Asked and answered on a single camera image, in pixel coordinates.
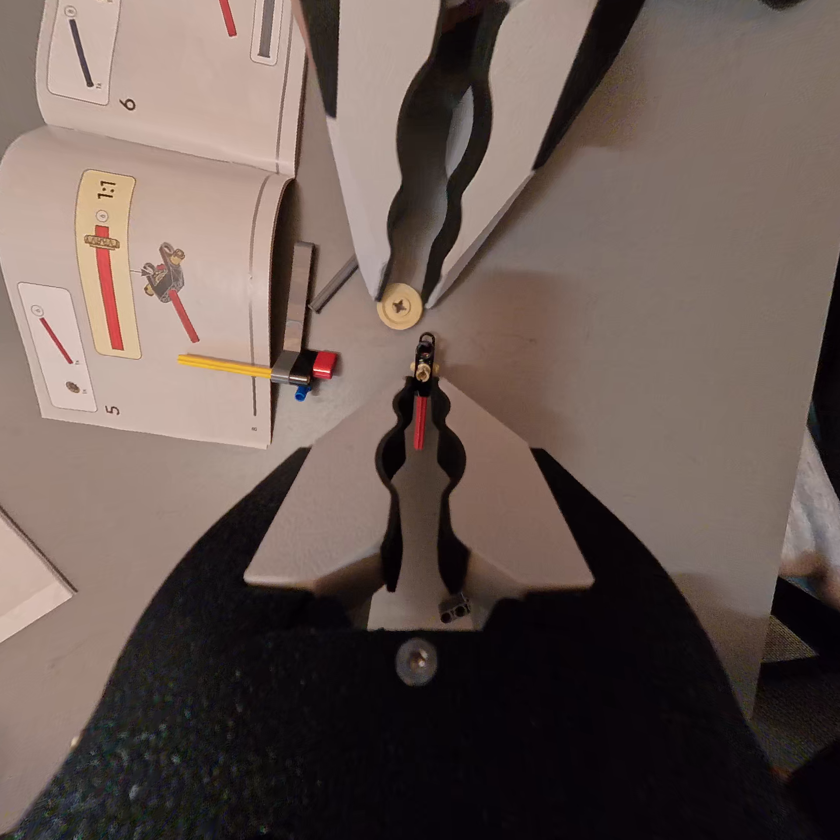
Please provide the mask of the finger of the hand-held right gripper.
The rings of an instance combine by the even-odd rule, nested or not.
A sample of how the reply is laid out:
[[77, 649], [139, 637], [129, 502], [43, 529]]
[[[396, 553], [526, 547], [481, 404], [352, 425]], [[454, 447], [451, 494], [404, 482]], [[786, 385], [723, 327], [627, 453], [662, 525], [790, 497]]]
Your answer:
[[429, 256], [427, 278], [433, 285], [423, 293], [427, 308], [451, 288], [531, 180], [595, 7], [595, 1], [509, 5], [486, 74], [489, 139], [476, 173], [459, 196], [448, 199], [448, 210], [459, 212], [458, 231], [439, 268]]
[[374, 301], [420, 290], [444, 222], [454, 102], [439, 63], [453, 2], [326, 3], [326, 120], [353, 252]]

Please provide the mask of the tan round lego gear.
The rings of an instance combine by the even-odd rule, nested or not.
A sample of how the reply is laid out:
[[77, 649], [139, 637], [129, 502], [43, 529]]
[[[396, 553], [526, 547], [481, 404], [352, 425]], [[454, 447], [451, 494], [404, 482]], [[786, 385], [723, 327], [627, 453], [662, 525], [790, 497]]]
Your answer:
[[419, 292], [412, 286], [390, 283], [376, 303], [377, 313], [386, 327], [403, 331], [415, 327], [424, 315], [424, 304]]

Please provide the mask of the grey lego beam yellow axle assembly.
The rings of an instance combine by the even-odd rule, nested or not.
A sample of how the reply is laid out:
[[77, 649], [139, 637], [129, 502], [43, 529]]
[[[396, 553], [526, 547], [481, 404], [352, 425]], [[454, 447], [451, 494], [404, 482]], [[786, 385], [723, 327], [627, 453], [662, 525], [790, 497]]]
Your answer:
[[282, 346], [273, 364], [221, 360], [193, 353], [180, 354], [177, 363], [187, 368], [242, 375], [256, 382], [292, 387], [295, 400], [303, 403], [316, 384], [335, 376], [340, 359], [336, 352], [313, 350], [304, 345], [315, 255], [315, 245], [306, 242], [297, 242], [292, 250], [286, 323]]

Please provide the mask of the black chair base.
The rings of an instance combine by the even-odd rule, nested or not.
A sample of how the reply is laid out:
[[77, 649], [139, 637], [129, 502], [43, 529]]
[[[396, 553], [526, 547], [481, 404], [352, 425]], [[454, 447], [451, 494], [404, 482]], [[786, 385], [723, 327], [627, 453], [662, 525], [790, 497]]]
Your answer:
[[817, 657], [838, 664], [839, 612], [784, 577], [775, 584], [771, 614]]

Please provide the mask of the white paper sheet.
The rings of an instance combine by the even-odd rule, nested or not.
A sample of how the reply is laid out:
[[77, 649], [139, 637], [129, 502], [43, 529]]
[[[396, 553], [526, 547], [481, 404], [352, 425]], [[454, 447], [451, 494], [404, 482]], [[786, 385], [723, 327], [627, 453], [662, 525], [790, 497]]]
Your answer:
[[39, 547], [1, 510], [1, 642], [77, 593]]

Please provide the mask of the black lego assembly red axle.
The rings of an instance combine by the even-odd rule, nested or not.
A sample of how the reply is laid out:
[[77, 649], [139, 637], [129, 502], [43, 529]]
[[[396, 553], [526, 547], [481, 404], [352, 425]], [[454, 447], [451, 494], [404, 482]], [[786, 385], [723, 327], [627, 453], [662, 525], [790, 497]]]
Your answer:
[[421, 451], [424, 448], [429, 397], [432, 391], [433, 378], [437, 375], [438, 369], [435, 354], [435, 336], [430, 332], [424, 332], [417, 342], [414, 362], [411, 365], [414, 396], [413, 446], [416, 451]]

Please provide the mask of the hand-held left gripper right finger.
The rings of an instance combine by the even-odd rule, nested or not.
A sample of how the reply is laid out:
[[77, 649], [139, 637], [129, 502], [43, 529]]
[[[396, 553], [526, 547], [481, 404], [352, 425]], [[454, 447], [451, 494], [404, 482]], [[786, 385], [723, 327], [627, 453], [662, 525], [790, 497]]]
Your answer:
[[593, 574], [530, 446], [447, 380], [432, 387], [429, 425], [446, 477], [437, 616], [438, 604], [458, 592], [479, 626], [502, 600], [588, 590]]

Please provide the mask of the lego instruction booklet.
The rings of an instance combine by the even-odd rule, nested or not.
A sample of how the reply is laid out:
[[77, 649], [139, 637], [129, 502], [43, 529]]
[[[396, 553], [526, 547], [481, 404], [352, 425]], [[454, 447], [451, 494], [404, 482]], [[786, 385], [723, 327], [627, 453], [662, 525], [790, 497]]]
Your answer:
[[277, 216], [307, 52], [281, 1], [52, 1], [45, 127], [2, 159], [2, 272], [44, 418], [265, 449]]

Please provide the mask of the long grey lego axle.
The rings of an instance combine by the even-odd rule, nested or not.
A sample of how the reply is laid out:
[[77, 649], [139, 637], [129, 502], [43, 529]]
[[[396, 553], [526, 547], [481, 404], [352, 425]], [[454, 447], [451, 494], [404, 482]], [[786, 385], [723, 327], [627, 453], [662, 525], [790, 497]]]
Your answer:
[[356, 256], [353, 255], [333, 276], [333, 278], [310, 300], [308, 304], [309, 310], [314, 313], [320, 313], [358, 268], [358, 260]]

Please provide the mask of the person's black clothing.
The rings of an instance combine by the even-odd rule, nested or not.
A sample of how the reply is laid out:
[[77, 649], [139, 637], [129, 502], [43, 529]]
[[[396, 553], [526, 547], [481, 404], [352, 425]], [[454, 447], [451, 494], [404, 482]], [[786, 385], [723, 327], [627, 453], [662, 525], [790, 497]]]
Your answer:
[[828, 478], [839, 493], [839, 268], [826, 315], [809, 426]]

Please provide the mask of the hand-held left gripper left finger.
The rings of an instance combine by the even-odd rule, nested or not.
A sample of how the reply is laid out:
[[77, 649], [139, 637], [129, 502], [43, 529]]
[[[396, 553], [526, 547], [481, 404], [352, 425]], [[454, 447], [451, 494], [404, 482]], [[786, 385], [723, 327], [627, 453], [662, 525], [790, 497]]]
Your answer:
[[403, 524], [394, 478], [413, 420], [409, 380], [389, 384], [306, 453], [244, 580], [308, 592], [349, 610], [396, 591]]

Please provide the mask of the white fuzzy cloth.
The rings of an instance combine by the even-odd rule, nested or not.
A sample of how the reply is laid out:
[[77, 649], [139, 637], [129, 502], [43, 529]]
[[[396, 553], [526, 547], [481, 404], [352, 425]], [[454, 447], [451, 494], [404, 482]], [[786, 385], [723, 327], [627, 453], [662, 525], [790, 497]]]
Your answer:
[[839, 502], [805, 430], [781, 552], [780, 575], [808, 581], [825, 603], [839, 604]]

